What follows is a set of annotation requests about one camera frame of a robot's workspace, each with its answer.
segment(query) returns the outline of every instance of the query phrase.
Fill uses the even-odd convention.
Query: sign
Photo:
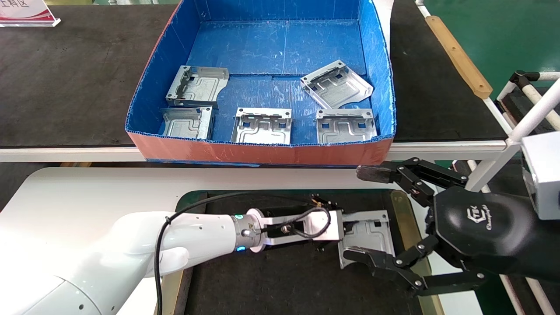
[[[59,22],[43,0],[0,0],[0,27],[56,26]]]

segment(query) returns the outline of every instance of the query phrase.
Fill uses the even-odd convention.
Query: green floor
[[[493,87],[513,71],[560,71],[559,0],[425,0]]]

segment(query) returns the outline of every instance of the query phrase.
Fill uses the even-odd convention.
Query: cardboard box
[[[342,108],[371,108],[377,137],[321,145],[300,78],[337,59],[374,87]],[[227,68],[209,140],[163,136],[160,109],[182,65]],[[290,145],[232,143],[238,107],[292,109]],[[126,131],[149,161],[209,164],[371,165],[396,131],[393,74],[369,0],[183,0],[169,20],[129,108]]]

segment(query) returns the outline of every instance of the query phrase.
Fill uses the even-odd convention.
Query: wooden strip
[[[399,225],[400,236],[403,239],[404,248],[408,249],[422,240],[412,205],[407,194],[403,191],[391,192],[391,200],[393,201],[393,209],[395,210],[396,222]],[[428,259],[423,259],[416,263],[411,270],[421,276],[429,276],[432,274]],[[424,315],[445,315],[444,308],[441,306],[440,297],[431,295],[427,297],[418,297],[422,313]]]
[[[88,168],[92,162],[63,162],[60,164],[61,168]]]
[[[463,80],[473,90],[474,95],[481,99],[489,97],[492,93],[492,87],[470,60],[459,42],[453,37],[453,34],[447,29],[444,22],[435,15],[428,15],[426,23],[440,41]]]

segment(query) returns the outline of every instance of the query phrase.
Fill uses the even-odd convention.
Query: black mat
[[[395,0],[391,62],[396,140],[504,140],[484,102],[463,81],[411,0]]]
[[[0,147],[133,145],[128,105],[175,5],[53,6],[0,29]]]
[[[0,30],[0,147],[132,146],[136,84],[174,9],[55,6],[62,23]],[[412,0],[396,0],[396,142],[505,139]]]
[[[387,209],[391,229],[398,231],[389,192],[315,191],[346,210]],[[292,191],[291,196],[310,193]],[[251,196],[209,205],[206,213],[235,214],[254,206],[288,205],[294,203]],[[402,251],[399,233],[393,232],[393,238],[395,250]],[[341,270],[336,246],[319,253],[315,245],[304,243],[258,254],[235,253],[196,266],[185,314],[422,314],[418,300],[406,298],[394,283],[374,279],[365,265],[352,264]]]

